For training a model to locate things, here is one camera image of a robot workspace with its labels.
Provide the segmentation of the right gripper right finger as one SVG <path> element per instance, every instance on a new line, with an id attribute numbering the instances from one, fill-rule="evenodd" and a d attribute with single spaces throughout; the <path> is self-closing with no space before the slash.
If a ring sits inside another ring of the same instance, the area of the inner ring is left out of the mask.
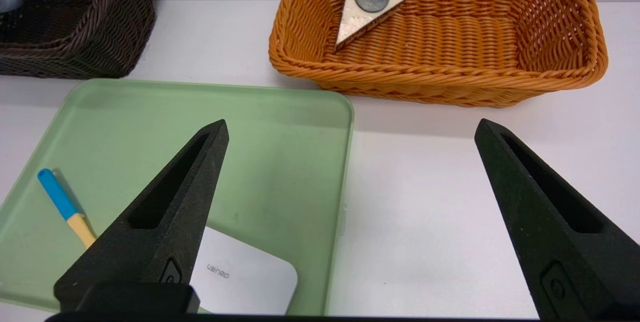
<path id="1" fill-rule="evenodd" d="M 637 319 L 640 249 L 514 133 L 474 141 L 542 319 Z"/>

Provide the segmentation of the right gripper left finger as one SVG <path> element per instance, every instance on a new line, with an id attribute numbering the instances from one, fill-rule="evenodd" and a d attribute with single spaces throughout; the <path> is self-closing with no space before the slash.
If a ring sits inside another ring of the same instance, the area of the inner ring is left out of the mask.
<path id="1" fill-rule="evenodd" d="M 226 121 L 196 132 L 54 285 L 62 312 L 197 312 L 190 280 L 226 157 Z"/>

